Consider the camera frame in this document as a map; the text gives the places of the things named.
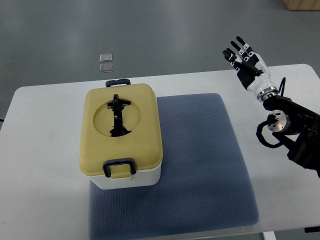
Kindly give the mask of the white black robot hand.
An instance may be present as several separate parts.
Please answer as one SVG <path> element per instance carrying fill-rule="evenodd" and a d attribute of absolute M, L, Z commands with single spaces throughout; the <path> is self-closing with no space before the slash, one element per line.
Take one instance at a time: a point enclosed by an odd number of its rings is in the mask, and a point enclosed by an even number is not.
<path fill-rule="evenodd" d="M 230 42 L 236 52 L 227 48 L 222 53 L 235 69 L 242 86 L 252 92 L 261 103 L 276 96 L 279 90 L 271 81 L 270 70 L 262 57 L 240 36 L 237 36 L 236 40 L 237 42 Z"/>

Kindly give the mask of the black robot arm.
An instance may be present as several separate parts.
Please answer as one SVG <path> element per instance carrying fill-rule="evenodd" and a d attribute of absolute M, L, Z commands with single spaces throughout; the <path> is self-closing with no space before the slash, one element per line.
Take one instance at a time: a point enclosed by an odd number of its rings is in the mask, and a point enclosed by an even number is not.
<path fill-rule="evenodd" d="M 287 157 L 297 165 L 320 173 L 320 115 L 293 102 L 290 98 L 273 95 L 263 102 L 271 111 L 256 129 L 259 142 L 271 149 L 285 146 Z M 267 126 L 278 143 L 271 144 L 263 137 Z"/>

